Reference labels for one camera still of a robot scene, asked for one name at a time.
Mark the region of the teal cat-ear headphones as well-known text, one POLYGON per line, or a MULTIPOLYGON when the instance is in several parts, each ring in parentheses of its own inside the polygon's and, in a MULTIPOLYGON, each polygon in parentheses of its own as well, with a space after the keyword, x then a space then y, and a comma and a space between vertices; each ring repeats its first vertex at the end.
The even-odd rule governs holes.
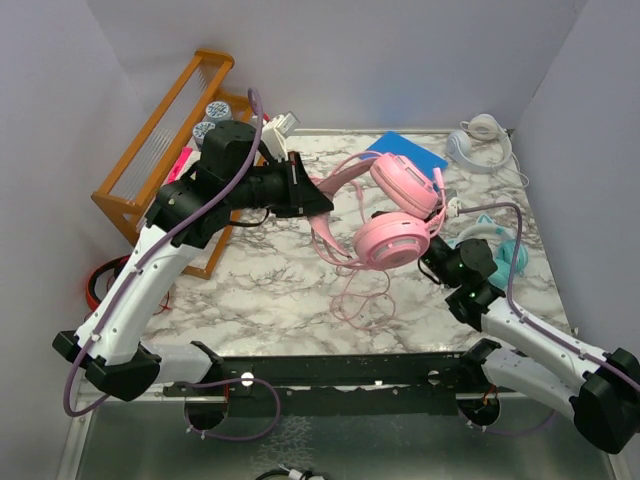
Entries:
POLYGON ((462 230, 456 238, 447 240, 450 247, 455 247, 467 239, 479 239, 494 236, 500 240, 494 253, 496 271, 489 276, 489 282, 497 288, 505 291, 508 287, 511 264, 516 260, 515 273, 523 275, 529 262, 529 254, 526 246, 520 243, 516 249, 516 233, 496 223, 488 214, 481 214, 474 225, 462 230))

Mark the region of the pink cat-ear headphones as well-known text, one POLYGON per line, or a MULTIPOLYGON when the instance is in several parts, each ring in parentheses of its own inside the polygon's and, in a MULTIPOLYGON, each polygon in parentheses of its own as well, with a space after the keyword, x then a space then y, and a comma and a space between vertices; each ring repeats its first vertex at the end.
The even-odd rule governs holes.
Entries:
POLYGON ((386 274, 418 260, 428 250, 444 225, 446 195, 442 171, 436 167, 427 177, 407 157, 392 153, 364 151, 340 163, 326 178, 314 177, 313 184, 328 199, 346 184, 356 190, 359 202, 363 192, 356 179, 369 173, 376 185, 399 209, 365 219, 357 230, 351 256, 334 238, 327 213, 309 215, 314 250, 326 263, 350 273, 353 280, 360 271, 386 274))

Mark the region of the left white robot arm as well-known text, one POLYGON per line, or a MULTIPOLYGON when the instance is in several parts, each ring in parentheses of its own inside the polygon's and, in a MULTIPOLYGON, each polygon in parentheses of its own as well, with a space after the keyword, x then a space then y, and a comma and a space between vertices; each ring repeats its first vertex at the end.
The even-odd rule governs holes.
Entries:
POLYGON ((233 212, 264 208, 279 218, 332 210, 299 154, 278 161, 260 133, 240 121, 209 130, 201 155, 162 186, 120 275, 92 316, 62 331, 54 349, 99 391, 124 401, 159 383, 188 383, 206 395, 220 385, 215 356, 204 345, 142 343, 144 330, 175 279, 230 222, 233 212))

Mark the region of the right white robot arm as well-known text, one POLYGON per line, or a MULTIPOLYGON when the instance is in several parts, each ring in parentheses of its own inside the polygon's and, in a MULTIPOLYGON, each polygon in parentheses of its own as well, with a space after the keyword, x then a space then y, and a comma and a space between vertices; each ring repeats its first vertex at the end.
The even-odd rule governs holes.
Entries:
POLYGON ((606 352, 547 324, 517 305, 488 277, 496 266, 486 241, 450 247, 432 239, 422 261, 446 287, 446 303, 462 324, 488 335, 465 355, 461 383, 481 391, 503 387, 573 422, 593 446, 620 453, 639 432, 639 361, 606 352))

